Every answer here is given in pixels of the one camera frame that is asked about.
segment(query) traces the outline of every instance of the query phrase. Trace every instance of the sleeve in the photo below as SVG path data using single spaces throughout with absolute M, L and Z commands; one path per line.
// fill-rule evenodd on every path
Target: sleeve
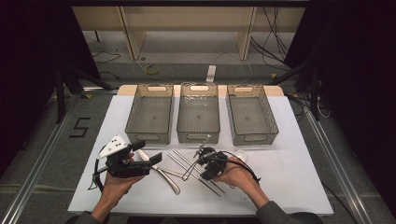
M 91 215 L 87 212 L 82 213 L 81 216 L 77 219 L 75 224 L 101 224 L 98 220 L 91 217 Z
M 272 201 L 259 208 L 256 214 L 262 224 L 301 224 Z

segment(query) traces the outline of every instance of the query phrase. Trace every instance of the gray floor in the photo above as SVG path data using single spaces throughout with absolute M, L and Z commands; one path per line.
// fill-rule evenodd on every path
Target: gray floor
M 111 63 L 97 64 L 100 71 L 111 72 L 120 77 L 120 79 L 116 79 L 110 74 L 102 74 L 103 81 L 113 86 L 143 82 L 163 82 L 163 79 L 159 78 L 174 80 L 175 83 L 181 80 L 204 81 L 207 67 L 213 63 L 218 66 L 215 82 L 219 84 L 240 83 L 247 78 L 249 78 L 247 83 L 267 83 L 271 80 L 271 74 L 276 73 L 281 76 L 285 72 L 266 66 L 262 61 L 262 56 L 256 53 L 254 49 L 250 49 L 246 62 L 240 62 L 228 53 L 220 55 L 215 61 L 216 56 L 221 52 L 231 52 L 233 55 L 237 55 L 233 34 L 152 33 L 147 36 L 138 62 L 142 63 L 142 65 L 156 63 L 161 67 L 161 71 L 155 78 L 147 77 L 143 74 L 140 66 L 129 59 L 122 34 L 101 32 L 99 33 L 101 43 L 96 42 L 93 32 L 86 32 L 85 35 L 87 42 L 90 44 L 92 54 L 108 51 L 121 55 Z M 262 42 L 265 38 L 265 35 L 261 36 L 261 34 L 255 34 L 254 36 Z M 284 34 L 283 36 L 285 42 L 289 43 L 292 39 L 292 34 Z M 277 52 L 274 42 L 270 43 L 269 48 L 272 52 Z M 101 54 L 100 57 L 95 57 L 94 59 L 98 62 L 105 62 L 112 58 L 114 56 Z M 277 64 L 275 61 L 267 60 L 267 62 L 269 64 Z M 284 92 L 293 92 L 294 81 L 295 78 L 281 85 Z M 94 85 L 84 80 L 81 80 L 81 83 L 86 87 L 94 87 Z M 91 153 L 112 94 L 93 91 L 87 96 L 78 99 L 69 121 L 65 124 L 62 136 L 38 179 L 35 190 L 24 206 L 18 223 L 64 223 L 73 216 L 73 214 L 67 212 L 67 207 Z M 300 113 L 301 108 L 299 105 L 295 102 L 290 102 L 290 104 L 296 114 Z M 35 131 L 26 140 L 26 148 L 19 152 L 17 158 L 1 178 L 0 214 L 6 213 L 7 208 L 18 192 L 19 186 L 24 183 L 30 170 L 35 165 L 36 159 L 46 145 L 54 128 L 56 113 L 56 99 L 50 99 L 47 108 L 35 127 Z M 80 123 L 80 125 L 89 129 L 83 138 L 70 138 L 70 135 L 81 134 L 82 132 L 81 130 L 74 130 L 78 118 L 90 118 Z M 296 117 L 296 119 L 299 120 L 300 129 L 319 178 L 348 206 L 346 196 L 340 188 L 323 149 L 308 122 L 308 117 Z M 352 179 L 353 185 L 362 198 L 373 223 L 396 223 L 395 218 L 384 204 L 375 186 L 364 173 L 359 161 L 353 157 L 351 148 L 336 118 L 321 118 L 320 124 L 329 136 L 337 156 L 346 168 L 348 176 Z M 326 190 L 326 192 L 334 209 L 334 215 L 323 217 L 323 222 L 353 223 L 341 204 L 329 191 Z M 125 221 L 126 217 L 120 216 L 112 216 L 110 219 L 110 223 L 125 223 Z

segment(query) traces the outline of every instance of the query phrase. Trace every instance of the metal tool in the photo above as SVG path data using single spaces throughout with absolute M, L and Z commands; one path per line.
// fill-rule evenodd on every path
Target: metal tool
M 183 167 L 183 169 L 185 169 L 186 171 L 188 171 L 187 167 L 183 165 L 183 163 L 181 163 L 180 161 L 178 161 L 174 156 L 172 156 L 170 153 L 166 153 L 172 160 L 174 160 L 177 164 L 179 164 L 181 167 Z M 210 188 L 205 182 L 204 180 L 202 180 L 201 178 L 199 178 L 198 176 L 196 176 L 195 174 L 192 174 L 192 176 L 194 176 L 197 180 L 199 180 L 201 183 L 203 183 L 205 186 L 207 186 L 210 190 L 212 190 L 215 194 L 217 194 L 220 198 L 221 196 L 215 192 L 212 188 Z
M 137 153 L 139 154 L 139 156 L 143 159 L 143 161 L 148 161 L 149 157 L 148 155 L 146 155 L 146 153 L 143 152 L 143 150 L 138 149 Z M 177 174 L 176 172 L 172 172 L 172 171 L 168 171 L 168 170 L 164 170 L 161 168 L 158 168 L 157 165 L 152 165 L 151 166 L 154 170 L 158 171 L 158 173 L 160 173 L 163 178 L 165 178 L 165 180 L 169 183 L 169 185 L 172 187 L 173 191 L 175 192 L 175 194 L 179 194 L 180 193 L 180 188 L 175 184 L 175 182 L 173 182 L 173 180 L 171 178 L 169 178 L 169 176 L 167 176 L 164 172 L 168 173 L 168 174 L 172 174 L 175 175 Z
M 181 155 L 177 150 L 173 150 L 184 162 L 186 162 L 188 165 L 192 165 L 191 162 L 189 162 L 189 160 L 187 160 L 186 158 L 184 158 L 183 155 Z M 200 170 L 198 170 L 195 166 L 193 166 L 194 170 L 196 172 L 198 172 L 200 175 L 202 174 L 202 172 Z M 221 190 L 221 192 L 225 193 L 225 191 L 223 189 L 221 189 L 217 184 L 215 184 L 215 182 L 213 182 L 212 180 L 210 180 L 210 183 L 212 183 L 214 186 L 216 186 L 216 188 L 218 188 L 219 190 Z

